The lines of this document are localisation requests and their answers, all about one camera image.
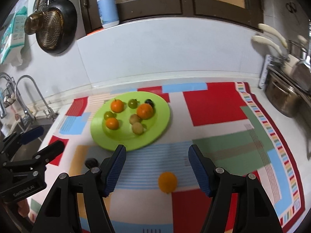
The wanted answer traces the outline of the dark plum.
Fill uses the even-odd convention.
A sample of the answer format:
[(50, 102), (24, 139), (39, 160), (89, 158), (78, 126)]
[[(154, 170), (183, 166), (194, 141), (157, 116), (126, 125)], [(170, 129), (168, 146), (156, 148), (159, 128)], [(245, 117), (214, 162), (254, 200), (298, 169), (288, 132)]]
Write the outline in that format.
[(92, 169), (94, 167), (99, 167), (99, 162), (95, 158), (87, 158), (85, 160), (84, 164), (85, 164), (85, 167), (87, 167), (87, 169)]
[(154, 102), (151, 99), (146, 99), (144, 103), (145, 104), (149, 104), (152, 108), (155, 107), (155, 104), (154, 104)]

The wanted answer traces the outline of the small orange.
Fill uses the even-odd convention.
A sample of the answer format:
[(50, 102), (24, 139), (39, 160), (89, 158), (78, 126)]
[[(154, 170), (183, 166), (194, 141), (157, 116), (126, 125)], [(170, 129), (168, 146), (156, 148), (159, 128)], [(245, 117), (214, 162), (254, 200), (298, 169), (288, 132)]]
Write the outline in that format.
[(111, 130), (117, 130), (119, 128), (119, 121), (115, 117), (109, 117), (105, 121), (105, 126)]

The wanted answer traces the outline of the brown round fruit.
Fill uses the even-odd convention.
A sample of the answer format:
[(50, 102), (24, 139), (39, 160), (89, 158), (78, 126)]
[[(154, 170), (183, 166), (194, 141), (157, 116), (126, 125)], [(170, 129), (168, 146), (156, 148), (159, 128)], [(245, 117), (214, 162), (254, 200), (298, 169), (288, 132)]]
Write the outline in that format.
[(133, 125), (134, 123), (140, 123), (141, 118), (137, 114), (132, 114), (129, 119), (129, 123)]
[(132, 124), (132, 132), (136, 135), (141, 135), (144, 133), (144, 127), (140, 122), (135, 122)]

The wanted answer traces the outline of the green lime fruit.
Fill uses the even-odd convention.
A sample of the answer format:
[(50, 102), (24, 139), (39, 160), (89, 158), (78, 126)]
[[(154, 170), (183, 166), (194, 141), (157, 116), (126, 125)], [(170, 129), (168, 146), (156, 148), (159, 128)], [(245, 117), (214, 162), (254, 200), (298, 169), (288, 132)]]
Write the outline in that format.
[(114, 113), (113, 112), (111, 112), (111, 111), (106, 111), (105, 113), (104, 113), (104, 120), (107, 120), (107, 119), (109, 119), (109, 118), (114, 118), (115, 116), (114, 116)]

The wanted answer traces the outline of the large orange with stem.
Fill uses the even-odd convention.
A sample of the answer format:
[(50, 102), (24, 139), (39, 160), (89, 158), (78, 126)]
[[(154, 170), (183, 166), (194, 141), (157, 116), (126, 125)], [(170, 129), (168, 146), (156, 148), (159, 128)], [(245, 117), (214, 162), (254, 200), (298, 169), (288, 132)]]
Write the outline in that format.
[(110, 109), (111, 111), (113, 111), (114, 113), (120, 113), (124, 111), (124, 103), (122, 100), (120, 99), (114, 99), (112, 100), (111, 104), (110, 104)]

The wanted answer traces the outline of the green fruit with stem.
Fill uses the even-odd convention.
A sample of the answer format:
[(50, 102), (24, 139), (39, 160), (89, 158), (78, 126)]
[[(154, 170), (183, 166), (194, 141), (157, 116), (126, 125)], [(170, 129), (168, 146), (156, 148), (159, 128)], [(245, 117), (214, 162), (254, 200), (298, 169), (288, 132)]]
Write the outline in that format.
[(131, 109), (136, 109), (138, 107), (139, 102), (136, 99), (130, 99), (128, 101), (128, 107)]

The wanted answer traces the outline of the pull-down chrome faucet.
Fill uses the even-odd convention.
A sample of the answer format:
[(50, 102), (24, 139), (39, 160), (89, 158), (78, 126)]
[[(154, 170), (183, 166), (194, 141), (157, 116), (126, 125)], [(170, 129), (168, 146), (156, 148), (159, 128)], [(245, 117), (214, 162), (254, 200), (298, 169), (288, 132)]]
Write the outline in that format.
[(7, 87), (3, 93), (1, 93), (1, 119), (6, 117), (7, 111), (6, 108), (11, 106), (15, 101), (17, 101), (24, 112), (24, 117), (21, 118), (21, 122), (24, 126), (32, 124), (36, 118), (31, 113), (29, 108), (25, 105), (19, 90), (16, 87), (16, 83), (12, 77), (7, 73), (1, 72), (1, 78), (7, 81)]

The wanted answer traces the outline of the green plate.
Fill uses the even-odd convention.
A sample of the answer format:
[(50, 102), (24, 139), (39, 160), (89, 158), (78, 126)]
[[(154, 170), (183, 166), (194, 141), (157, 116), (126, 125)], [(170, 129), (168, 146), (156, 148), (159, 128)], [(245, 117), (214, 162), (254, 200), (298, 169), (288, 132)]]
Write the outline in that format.
[(114, 151), (124, 145), (128, 151), (158, 139), (170, 121), (170, 107), (159, 95), (132, 91), (105, 102), (94, 114), (90, 131), (96, 144)]

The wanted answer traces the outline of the teal white paper box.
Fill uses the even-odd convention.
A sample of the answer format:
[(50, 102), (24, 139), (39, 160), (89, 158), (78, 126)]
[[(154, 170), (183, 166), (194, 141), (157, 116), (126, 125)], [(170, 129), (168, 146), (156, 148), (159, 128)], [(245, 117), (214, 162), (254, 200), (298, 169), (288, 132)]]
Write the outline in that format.
[(19, 66), (23, 62), (21, 50), (25, 44), (24, 25), (27, 19), (27, 7), (23, 6), (15, 12), (1, 38), (1, 64)]

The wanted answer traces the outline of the steel cooking pot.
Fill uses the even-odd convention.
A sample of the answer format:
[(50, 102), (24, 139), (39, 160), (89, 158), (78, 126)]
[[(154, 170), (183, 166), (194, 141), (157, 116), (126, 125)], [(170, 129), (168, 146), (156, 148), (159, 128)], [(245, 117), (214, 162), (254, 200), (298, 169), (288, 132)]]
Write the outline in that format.
[(268, 75), (265, 94), (270, 103), (283, 115), (292, 118), (298, 113), (301, 97), (274, 72)]

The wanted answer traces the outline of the small brass saucepan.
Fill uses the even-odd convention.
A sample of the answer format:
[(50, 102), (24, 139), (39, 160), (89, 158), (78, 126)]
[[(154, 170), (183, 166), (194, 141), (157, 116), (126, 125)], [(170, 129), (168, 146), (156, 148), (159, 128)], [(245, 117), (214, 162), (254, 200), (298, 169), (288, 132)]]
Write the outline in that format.
[(33, 35), (41, 29), (44, 21), (44, 12), (34, 12), (27, 17), (24, 24), (24, 32)]

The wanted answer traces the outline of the black frying pan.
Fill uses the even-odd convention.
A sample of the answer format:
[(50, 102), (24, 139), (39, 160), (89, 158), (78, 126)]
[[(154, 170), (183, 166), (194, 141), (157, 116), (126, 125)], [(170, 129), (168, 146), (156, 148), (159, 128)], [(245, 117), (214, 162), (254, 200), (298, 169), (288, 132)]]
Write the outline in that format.
[(58, 55), (74, 41), (78, 25), (75, 6), (70, 0), (56, 0), (43, 13), (43, 25), (36, 32), (36, 40), (43, 51)]

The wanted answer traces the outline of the metal skimmer ladle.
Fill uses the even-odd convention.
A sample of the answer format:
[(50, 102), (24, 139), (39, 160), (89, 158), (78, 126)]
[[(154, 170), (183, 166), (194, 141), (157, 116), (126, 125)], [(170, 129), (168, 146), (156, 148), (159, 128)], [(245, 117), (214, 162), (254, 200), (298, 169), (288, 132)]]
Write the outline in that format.
[(310, 93), (310, 21), (307, 56), (295, 65), (292, 79), (301, 89)]

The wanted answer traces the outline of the blue white pump bottle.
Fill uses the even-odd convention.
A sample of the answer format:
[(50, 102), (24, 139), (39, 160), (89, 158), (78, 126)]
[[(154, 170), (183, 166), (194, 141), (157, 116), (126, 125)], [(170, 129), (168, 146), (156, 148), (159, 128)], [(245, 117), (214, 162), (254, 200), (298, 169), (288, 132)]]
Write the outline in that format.
[(104, 29), (119, 24), (118, 9), (115, 0), (96, 0), (101, 25)]

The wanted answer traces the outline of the black scissors on wall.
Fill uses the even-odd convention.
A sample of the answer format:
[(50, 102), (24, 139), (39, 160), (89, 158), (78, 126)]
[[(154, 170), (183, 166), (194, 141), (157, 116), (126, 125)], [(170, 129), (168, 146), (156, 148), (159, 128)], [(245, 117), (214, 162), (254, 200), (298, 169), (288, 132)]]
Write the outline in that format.
[(296, 4), (293, 2), (286, 3), (286, 9), (288, 10), (288, 12), (290, 12), (290, 14), (293, 14), (295, 19), (297, 19), (297, 21), (298, 21), (298, 17), (296, 15), (296, 13), (297, 13)]

